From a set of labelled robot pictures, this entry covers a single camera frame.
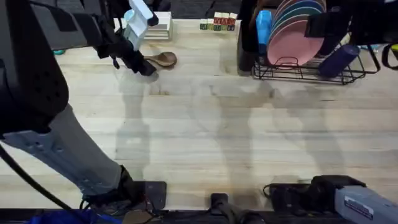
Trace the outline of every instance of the blue object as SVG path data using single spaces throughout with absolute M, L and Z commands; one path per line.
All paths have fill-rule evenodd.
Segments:
M 351 44 L 341 46 L 319 65 L 319 74 L 322 77 L 337 77 L 350 63 L 356 59 L 361 50 Z
M 259 40 L 259 53 L 265 55 L 269 34 L 271 34 L 272 14 L 268 10 L 262 10 L 256 18 L 257 38 Z
M 92 210 L 81 211 L 75 210 L 82 216 L 87 223 L 94 224 L 98 220 L 106 220 L 108 223 L 122 224 L 121 220 L 117 220 L 107 215 L 97 215 Z M 45 212 L 41 215 L 32 217 L 26 224 L 83 224 L 79 219 L 75 218 L 70 212 L 67 211 L 56 211 L 56 212 Z
M 55 55 L 61 55 L 65 53 L 65 50 L 54 50 L 53 52 Z

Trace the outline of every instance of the black cable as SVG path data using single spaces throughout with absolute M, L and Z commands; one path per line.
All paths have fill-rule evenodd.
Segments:
M 269 194 L 266 193 L 266 188 L 268 188 L 269 186 L 271 186 L 271 185 L 268 184 L 268 185 L 265 185 L 265 186 L 262 188 L 262 193 L 264 194 L 264 196 L 265 196 L 267 199 L 270 199 L 270 198 L 271 198 L 271 197 L 269 196 Z
M 58 199 L 56 196 L 51 194 L 48 190 L 42 187 L 39 183 L 37 183 L 28 173 L 26 173 L 22 167 L 7 153 L 7 151 L 0 145 L 0 156 L 2 157 L 3 161 L 21 177 L 25 182 L 27 182 L 30 186 L 32 186 L 35 190 L 41 193 L 44 197 L 48 198 L 59 207 L 63 208 L 64 210 L 70 212 L 71 215 L 76 217 L 82 223 L 89 223 L 85 218 L 80 216 L 77 212 L 73 211 L 71 207 L 65 204 L 63 201 Z
M 79 209 L 80 209 L 80 210 L 82 210 L 82 209 L 83 209 L 83 205 L 84 205 L 84 203 L 85 203 L 85 200 L 82 200 L 82 201 L 80 202 L 80 205 L 79 205 Z
M 88 203 L 87 205 L 86 205 L 86 207 L 83 209 L 83 211 L 87 211 L 87 209 L 90 207 L 92 205 L 92 203 Z
M 211 10 L 211 9 L 213 9 L 214 8 L 214 5 L 216 4 L 216 0 L 213 0 L 213 2 L 210 4 L 210 7 L 206 10 L 206 12 L 205 12 L 205 18 L 207 18 L 207 14 L 209 13 L 209 11 Z

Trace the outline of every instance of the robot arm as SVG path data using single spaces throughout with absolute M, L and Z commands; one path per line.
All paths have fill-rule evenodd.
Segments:
M 93 46 L 101 58 L 119 57 L 142 75 L 154 68 L 103 15 L 6 0 L 0 1 L 0 28 L 0 140 L 65 176 L 104 212 L 141 203 L 142 182 L 133 182 L 75 118 L 51 48 Z

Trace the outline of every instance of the wooden table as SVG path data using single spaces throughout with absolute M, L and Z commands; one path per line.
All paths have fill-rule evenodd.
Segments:
M 136 180 L 164 180 L 167 208 L 207 207 L 227 192 L 262 208 L 262 186 L 347 174 L 398 202 L 398 75 L 383 70 L 352 85 L 259 81 L 236 71 L 237 32 L 175 20 L 171 42 L 148 41 L 144 54 L 175 52 L 173 70 L 142 77 L 91 48 L 58 62 L 70 104 L 107 155 Z M 8 151 L 71 206 L 78 189 L 30 155 Z M 0 207 L 54 208 L 0 162 Z

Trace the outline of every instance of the dish rack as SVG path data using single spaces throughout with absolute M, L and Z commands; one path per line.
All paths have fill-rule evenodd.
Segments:
M 325 78 L 319 76 L 319 65 L 327 58 L 313 58 L 304 65 L 298 65 L 298 59 L 294 57 L 283 57 L 296 60 L 297 63 L 289 63 L 288 65 L 278 65 L 278 59 L 275 64 L 262 63 L 262 57 L 256 57 L 256 61 L 252 68 L 252 76 L 254 78 L 262 79 L 273 79 L 273 80 L 302 80 L 307 82 L 323 82 L 323 83 L 340 83 L 346 85 L 354 83 L 359 78 L 364 78 L 367 74 L 375 74 L 380 71 L 380 63 L 371 48 L 367 45 L 366 50 L 361 50 L 360 55 L 348 65 L 338 76 L 334 78 Z M 371 59 L 374 63 L 376 70 L 369 71 L 364 67 L 363 57 Z

